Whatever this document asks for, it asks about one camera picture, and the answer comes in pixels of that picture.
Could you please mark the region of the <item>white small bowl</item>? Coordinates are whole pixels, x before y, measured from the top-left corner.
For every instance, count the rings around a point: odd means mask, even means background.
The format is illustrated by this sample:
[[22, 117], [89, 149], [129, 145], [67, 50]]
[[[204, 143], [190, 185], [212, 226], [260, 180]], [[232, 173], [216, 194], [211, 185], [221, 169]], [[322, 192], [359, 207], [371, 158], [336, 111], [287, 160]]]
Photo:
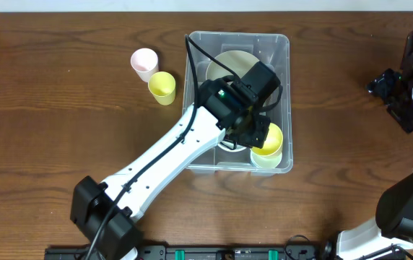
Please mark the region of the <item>white small bowl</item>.
[[220, 142], [218, 147], [226, 152], [241, 152], [246, 149], [246, 147], [232, 142]]

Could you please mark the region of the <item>beige large bowl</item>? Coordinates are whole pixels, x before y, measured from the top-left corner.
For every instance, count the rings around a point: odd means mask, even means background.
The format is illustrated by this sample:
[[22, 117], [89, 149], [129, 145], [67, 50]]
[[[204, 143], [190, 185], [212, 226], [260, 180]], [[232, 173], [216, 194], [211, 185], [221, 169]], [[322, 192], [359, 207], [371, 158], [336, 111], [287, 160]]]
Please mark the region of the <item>beige large bowl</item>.
[[[253, 54], [245, 51], [225, 51], [215, 57], [217, 61], [233, 70], [239, 77], [243, 77], [259, 59]], [[229, 71], [222, 68], [213, 61], [206, 69], [206, 79], [215, 80], [231, 75]]]

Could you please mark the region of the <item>pale green plastic cup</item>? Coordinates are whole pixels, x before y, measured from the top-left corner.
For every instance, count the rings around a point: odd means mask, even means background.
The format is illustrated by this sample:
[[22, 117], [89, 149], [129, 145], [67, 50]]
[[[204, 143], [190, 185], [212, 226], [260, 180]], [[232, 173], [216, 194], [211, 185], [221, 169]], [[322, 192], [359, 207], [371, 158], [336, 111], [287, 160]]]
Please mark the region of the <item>pale green plastic cup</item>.
[[258, 155], [251, 151], [251, 163], [257, 168], [276, 168], [282, 161], [282, 153], [271, 156]]

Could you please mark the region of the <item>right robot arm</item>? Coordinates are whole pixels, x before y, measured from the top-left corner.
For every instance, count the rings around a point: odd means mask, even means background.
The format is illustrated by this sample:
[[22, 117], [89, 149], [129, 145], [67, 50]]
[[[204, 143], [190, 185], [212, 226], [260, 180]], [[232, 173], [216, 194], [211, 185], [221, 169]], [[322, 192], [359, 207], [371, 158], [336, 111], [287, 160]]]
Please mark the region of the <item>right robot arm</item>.
[[[388, 112], [413, 126], [413, 51], [404, 54], [402, 74], [370, 83], [369, 91], [390, 100]], [[412, 259], [413, 171], [381, 196], [375, 217], [327, 241], [319, 259]]]

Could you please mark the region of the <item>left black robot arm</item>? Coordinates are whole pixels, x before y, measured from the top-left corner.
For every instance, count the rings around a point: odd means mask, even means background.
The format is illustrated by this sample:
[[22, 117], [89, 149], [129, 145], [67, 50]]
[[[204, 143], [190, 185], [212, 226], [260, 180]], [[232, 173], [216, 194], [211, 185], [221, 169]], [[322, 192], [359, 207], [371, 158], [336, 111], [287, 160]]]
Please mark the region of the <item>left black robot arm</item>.
[[271, 110], [265, 101], [282, 91], [279, 81], [222, 77], [194, 86], [194, 102], [181, 119], [143, 155], [101, 182], [84, 177], [73, 191], [71, 221], [89, 239], [80, 255], [135, 259], [142, 232], [136, 222], [181, 171], [223, 140], [263, 147]]

